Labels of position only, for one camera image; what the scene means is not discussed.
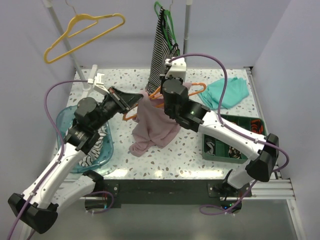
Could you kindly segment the pink tank top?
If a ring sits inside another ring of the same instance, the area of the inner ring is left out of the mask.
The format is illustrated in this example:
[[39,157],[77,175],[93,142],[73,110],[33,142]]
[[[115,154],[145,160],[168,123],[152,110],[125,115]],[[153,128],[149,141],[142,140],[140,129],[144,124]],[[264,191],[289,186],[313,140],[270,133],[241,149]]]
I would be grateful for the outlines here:
[[164,102],[163,98],[150,99],[145,90],[140,92],[143,98],[138,102],[137,123],[132,130],[134,143],[129,152],[135,157],[141,157],[149,148],[166,147],[179,133],[181,127],[175,120],[165,114],[163,107],[157,108]]

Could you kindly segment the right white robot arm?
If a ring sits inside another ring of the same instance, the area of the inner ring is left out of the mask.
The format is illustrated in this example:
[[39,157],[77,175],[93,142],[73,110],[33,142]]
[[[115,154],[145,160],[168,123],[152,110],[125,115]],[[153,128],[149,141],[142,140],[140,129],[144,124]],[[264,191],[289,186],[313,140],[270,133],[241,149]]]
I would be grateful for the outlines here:
[[270,180],[279,156],[279,138],[276,135],[257,134],[221,118],[208,107],[191,100],[188,88],[179,78],[163,78],[160,92],[165,114],[182,128],[211,136],[246,156],[246,162],[230,170],[223,182],[216,186],[217,191],[233,197],[253,180]]

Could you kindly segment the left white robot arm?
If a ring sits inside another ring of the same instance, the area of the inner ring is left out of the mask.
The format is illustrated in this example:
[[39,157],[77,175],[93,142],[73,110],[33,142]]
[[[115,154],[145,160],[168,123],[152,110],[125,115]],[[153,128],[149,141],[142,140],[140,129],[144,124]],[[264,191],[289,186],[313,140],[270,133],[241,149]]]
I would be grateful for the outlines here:
[[61,141],[60,153],[23,193],[13,193],[8,204],[18,220],[39,234],[48,231],[58,218],[54,194],[71,169],[98,141],[99,129],[115,114],[128,113],[141,99],[140,93],[126,93],[110,87],[102,102],[81,99],[74,111],[71,128]]

